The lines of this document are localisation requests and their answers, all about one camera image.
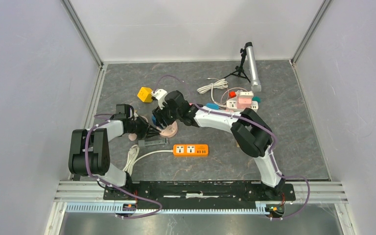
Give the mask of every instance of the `gray floor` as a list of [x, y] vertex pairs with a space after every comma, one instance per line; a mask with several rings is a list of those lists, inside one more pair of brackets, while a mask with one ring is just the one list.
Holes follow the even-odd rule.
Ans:
[[[200, 95], [196, 89], [207, 85], [207, 77], [221, 78], [232, 72], [238, 61], [119, 64], [107, 67], [97, 113], [113, 113], [116, 104], [132, 105], [139, 115], [150, 117], [157, 103], [142, 103], [137, 93], [142, 86], [154, 88], [158, 78], [172, 74], [189, 85], [186, 88], [172, 78], [164, 79], [159, 88], [179, 90], [187, 100], [198, 103], [211, 102], [210, 93]], [[257, 61], [262, 92], [258, 114], [279, 138], [275, 157], [285, 175], [300, 174], [310, 179], [327, 179], [328, 173], [310, 124], [299, 85], [288, 61]], [[241, 78], [228, 77], [229, 87], [250, 89]], [[214, 90], [220, 100], [224, 90]], [[210, 147], [207, 158], [174, 158], [172, 153], [159, 153], [136, 163], [133, 180], [207, 180], [207, 179], [259, 179], [253, 159], [236, 147], [232, 134], [209, 128], [186, 127], [178, 123], [177, 135], [168, 146], [150, 146], [141, 149], [140, 155], [171, 149], [176, 143], [205, 143]], [[127, 152], [135, 144], [125, 135], [112, 140], [111, 161], [119, 168], [126, 164]]]
[[[286, 214], [302, 205], [287, 205]], [[67, 213], [62, 235], [342, 235], [334, 205], [309, 204], [298, 215], [270, 222], [262, 215], [159, 214], [141, 219], [121, 220], [107, 213]]]

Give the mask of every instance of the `white power cord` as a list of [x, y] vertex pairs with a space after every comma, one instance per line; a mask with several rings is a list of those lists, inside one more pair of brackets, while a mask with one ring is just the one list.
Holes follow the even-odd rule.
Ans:
[[204, 94], [204, 93], [206, 93], [207, 91], [210, 91], [210, 90], [211, 90], [211, 100], [214, 102], [214, 104], [216, 104], [216, 105], [218, 105], [218, 106], [220, 106], [220, 107], [226, 107], [225, 105], [220, 104], [220, 103], [218, 103], [218, 102], [216, 102], [216, 101], [214, 100], [214, 97], [213, 97], [213, 95], [212, 95], [212, 91], [214, 90], [214, 88], [215, 88], [215, 89], [227, 89], [227, 88], [228, 88], [228, 81], [226, 81], [225, 78], [223, 78], [223, 79], [217, 79], [217, 78], [209, 77], [209, 78], [207, 78], [207, 79], [208, 79], [208, 80], [210, 80], [210, 79], [215, 79], [215, 80], [217, 80], [217, 81], [214, 82], [214, 83], [210, 83], [210, 84], [208, 84], [208, 85], [206, 85], [206, 86], [203, 86], [203, 87], [198, 88], [198, 89], [197, 89], [197, 92], [198, 92], [199, 94]]
[[135, 144], [132, 147], [130, 147], [129, 152], [127, 153], [127, 162], [126, 162], [126, 166], [123, 168], [123, 171], [126, 171], [126, 172], [129, 173], [129, 175], [132, 175], [133, 166], [135, 165], [135, 163], [137, 161], [139, 161], [140, 159], [142, 159], [142, 158], [144, 158], [146, 156], [149, 156], [151, 154], [154, 154], [154, 153], [164, 153], [164, 152], [170, 152], [170, 153], [172, 153], [173, 150], [158, 150], [158, 151], [153, 151], [153, 152], [147, 153], [147, 154], [142, 155], [141, 157], [137, 158], [138, 154], [139, 154], [139, 145]]

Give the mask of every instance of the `orange power strip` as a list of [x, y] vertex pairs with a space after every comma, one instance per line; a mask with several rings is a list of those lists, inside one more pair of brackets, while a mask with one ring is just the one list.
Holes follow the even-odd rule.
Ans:
[[173, 153], [175, 157], [206, 157], [208, 156], [208, 145], [176, 144]]

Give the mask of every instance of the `red object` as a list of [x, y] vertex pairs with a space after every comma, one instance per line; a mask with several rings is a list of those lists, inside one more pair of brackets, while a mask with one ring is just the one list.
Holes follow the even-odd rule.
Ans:
[[231, 98], [234, 98], [236, 95], [235, 95], [235, 92], [230, 92], [228, 93], [228, 97], [231, 99]]

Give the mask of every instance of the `yellow object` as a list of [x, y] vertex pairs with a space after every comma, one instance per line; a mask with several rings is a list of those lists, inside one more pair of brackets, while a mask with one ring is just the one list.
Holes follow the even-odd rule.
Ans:
[[173, 153], [175, 157], [207, 157], [207, 144], [176, 144]]
[[149, 87], [141, 87], [138, 93], [138, 98], [141, 99], [142, 102], [150, 103], [152, 102], [152, 89]]

